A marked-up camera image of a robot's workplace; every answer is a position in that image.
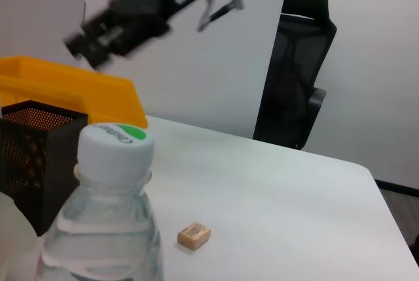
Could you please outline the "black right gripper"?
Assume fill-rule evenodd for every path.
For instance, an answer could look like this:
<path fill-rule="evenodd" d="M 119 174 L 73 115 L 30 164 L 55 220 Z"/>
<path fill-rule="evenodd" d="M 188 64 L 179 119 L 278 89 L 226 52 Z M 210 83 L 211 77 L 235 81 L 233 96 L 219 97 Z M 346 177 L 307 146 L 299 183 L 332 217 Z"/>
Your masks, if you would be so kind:
<path fill-rule="evenodd" d="M 168 20 L 196 0 L 110 0 L 108 9 L 89 17 L 64 39 L 74 58 L 83 56 L 97 70 L 111 55 L 125 56 L 170 29 Z M 112 33 L 119 28 L 119 33 Z"/>

